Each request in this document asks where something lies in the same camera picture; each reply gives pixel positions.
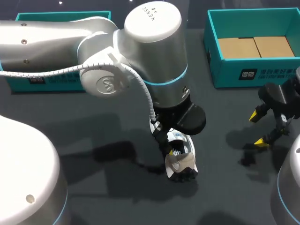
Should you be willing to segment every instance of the brown cardboard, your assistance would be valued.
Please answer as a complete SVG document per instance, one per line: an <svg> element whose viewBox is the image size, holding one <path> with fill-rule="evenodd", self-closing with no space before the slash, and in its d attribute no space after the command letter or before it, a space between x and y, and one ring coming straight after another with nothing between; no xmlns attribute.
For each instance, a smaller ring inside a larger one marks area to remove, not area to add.
<svg viewBox="0 0 300 225"><path fill-rule="evenodd" d="M295 57L285 36L254 37L262 58Z"/></svg>
<svg viewBox="0 0 300 225"><path fill-rule="evenodd" d="M224 59L260 58L253 38L218 39Z"/></svg>

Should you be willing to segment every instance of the metal screw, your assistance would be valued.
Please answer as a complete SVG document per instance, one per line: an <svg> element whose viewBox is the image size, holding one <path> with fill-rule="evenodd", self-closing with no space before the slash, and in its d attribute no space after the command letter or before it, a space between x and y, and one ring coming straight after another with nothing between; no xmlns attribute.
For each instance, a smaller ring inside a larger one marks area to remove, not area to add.
<svg viewBox="0 0 300 225"><path fill-rule="evenodd" d="M188 91L188 88L187 88L187 86L185 86L184 88L183 88L183 93L186 93Z"/></svg>
<svg viewBox="0 0 300 225"><path fill-rule="evenodd" d="M188 87L185 86L185 87L183 88L182 92L183 92L182 97L185 97L185 95L188 93Z"/></svg>

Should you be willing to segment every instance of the cardboard box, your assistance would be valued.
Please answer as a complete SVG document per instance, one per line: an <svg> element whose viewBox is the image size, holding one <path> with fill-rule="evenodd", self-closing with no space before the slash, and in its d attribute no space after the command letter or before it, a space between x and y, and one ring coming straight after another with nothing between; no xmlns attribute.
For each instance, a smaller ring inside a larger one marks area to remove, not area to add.
<svg viewBox="0 0 300 225"><path fill-rule="evenodd" d="M111 19L111 12L19 13L16 21L67 22L92 16L102 16ZM6 80L12 92L84 91L78 72L47 78L21 79L6 77Z"/></svg>
<svg viewBox="0 0 300 225"><path fill-rule="evenodd" d="M282 84L300 66L300 11L209 10L204 45L216 88Z"/></svg>

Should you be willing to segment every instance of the dark gray table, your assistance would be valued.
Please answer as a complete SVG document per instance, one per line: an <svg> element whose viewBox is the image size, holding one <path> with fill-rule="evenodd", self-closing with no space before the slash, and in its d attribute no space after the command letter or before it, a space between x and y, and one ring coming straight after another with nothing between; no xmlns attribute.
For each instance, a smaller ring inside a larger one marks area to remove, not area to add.
<svg viewBox="0 0 300 225"><path fill-rule="evenodd" d="M275 122L271 115L257 124L248 121L260 104L257 89L213 87L202 35L202 30L187 31L191 95L207 117L206 128L193 137L196 182L172 183L165 174L131 163L134 154L147 165L162 162L137 83L122 96L97 99L85 93L11 95L0 79L0 114L38 128L56 146L69 182L73 225L274 224L270 192L287 148L300 133L299 121L272 153L256 156L256 165L239 165L243 145Z"/></svg>

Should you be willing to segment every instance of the sneaker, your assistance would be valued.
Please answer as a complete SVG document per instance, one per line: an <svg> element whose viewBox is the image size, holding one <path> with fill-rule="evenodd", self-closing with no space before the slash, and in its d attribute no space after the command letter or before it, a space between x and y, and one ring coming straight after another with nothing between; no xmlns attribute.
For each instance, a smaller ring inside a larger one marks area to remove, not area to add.
<svg viewBox="0 0 300 225"><path fill-rule="evenodd" d="M158 122L155 125L150 122L152 133L157 126ZM175 129L170 129L167 135L172 147L165 157L165 170L168 178L174 181L194 179L198 174L198 169L192 138Z"/></svg>

